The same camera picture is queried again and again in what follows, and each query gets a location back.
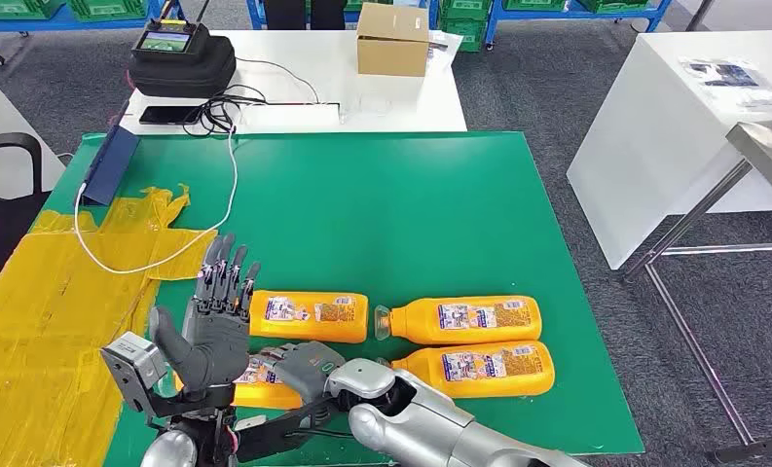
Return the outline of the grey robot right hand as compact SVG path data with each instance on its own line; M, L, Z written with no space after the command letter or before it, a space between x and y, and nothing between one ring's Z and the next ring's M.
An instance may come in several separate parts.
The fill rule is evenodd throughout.
M347 363L340 353L319 341L266 347L256 358L296 391L304 405L321 398L329 375Z

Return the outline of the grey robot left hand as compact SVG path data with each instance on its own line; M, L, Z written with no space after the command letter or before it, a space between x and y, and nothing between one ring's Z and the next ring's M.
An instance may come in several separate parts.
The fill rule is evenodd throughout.
M233 233L208 246L186 305L183 330L169 310L149 312L150 340L182 381L182 390L201 393L232 384L248 366L249 307L261 265L243 266L247 246L235 246Z

